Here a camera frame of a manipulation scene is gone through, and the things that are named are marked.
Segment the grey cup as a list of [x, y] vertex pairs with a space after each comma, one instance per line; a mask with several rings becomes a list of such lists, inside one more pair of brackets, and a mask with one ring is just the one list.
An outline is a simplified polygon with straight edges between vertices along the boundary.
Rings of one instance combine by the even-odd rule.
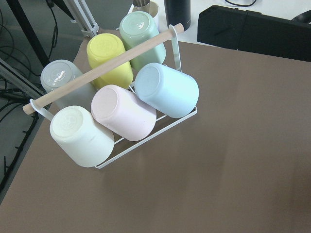
[[[40, 81], [46, 92], [50, 93], [81, 75], [82, 72], [71, 61], [55, 60], [44, 67], [41, 72]], [[96, 88], [94, 85], [87, 83], [56, 100], [55, 104], [59, 109], [77, 105], [91, 111], [91, 102], [95, 94]]]

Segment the yellow cup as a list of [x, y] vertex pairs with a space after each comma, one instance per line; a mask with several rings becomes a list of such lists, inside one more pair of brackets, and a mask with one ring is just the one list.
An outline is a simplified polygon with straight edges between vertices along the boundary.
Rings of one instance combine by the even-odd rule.
[[[125, 52], [122, 40], [114, 34], [102, 33], [93, 37], [87, 45], [87, 58], [91, 68], [96, 68]], [[128, 89], [134, 74], [130, 62], [126, 62], [93, 81], [97, 89], [113, 84]]]

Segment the cream cup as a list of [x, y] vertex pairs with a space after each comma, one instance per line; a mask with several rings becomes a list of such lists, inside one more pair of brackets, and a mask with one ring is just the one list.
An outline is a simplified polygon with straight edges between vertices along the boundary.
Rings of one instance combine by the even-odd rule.
[[113, 133], [81, 106], [60, 110], [51, 121], [50, 133], [63, 151], [82, 167], [95, 167], [104, 162], [115, 143]]

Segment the blue cup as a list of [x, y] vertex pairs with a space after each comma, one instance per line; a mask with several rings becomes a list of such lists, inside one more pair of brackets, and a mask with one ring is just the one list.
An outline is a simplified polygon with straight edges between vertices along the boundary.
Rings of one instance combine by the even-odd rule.
[[189, 114], [199, 99], [193, 77], [159, 63], [147, 64], [138, 72], [135, 92], [140, 100], [172, 118]]

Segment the pink cup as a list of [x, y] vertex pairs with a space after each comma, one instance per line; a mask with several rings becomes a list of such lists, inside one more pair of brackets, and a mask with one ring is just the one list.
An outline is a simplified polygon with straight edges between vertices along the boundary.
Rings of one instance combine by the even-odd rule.
[[156, 123], [156, 110], [117, 85], [101, 88], [91, 103], [93, 118], [129, 141], [144, 139]]

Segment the green cup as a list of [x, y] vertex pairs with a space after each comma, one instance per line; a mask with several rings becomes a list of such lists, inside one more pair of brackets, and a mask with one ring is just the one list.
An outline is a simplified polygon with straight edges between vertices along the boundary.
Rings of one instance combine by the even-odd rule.
[[[159, 34], [156, 23], [147, 12], [136, 11], [126, 15], [120, 23], [120, 34], [126, 50], [155, 37]], [[149, 63], [162, 64], [166, 58], [164, 44], [159, 44], [145, 53], [133, 58], [130, 64], [139, 71]]]

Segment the black box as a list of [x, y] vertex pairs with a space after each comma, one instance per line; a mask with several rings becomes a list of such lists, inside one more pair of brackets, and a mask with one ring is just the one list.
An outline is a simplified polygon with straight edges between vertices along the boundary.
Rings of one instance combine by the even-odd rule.
[[311, 60], [307, 23], [213, 5], [199, 14], [198, 42], [300, 61]]

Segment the black tumbler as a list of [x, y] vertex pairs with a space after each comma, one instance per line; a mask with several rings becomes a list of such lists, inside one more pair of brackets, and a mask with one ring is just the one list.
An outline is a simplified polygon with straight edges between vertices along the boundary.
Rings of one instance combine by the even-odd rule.
[[181, 23], [184, 31], [190, 27], [190, 0], [164, 0], [164, 7], [167, 26]]

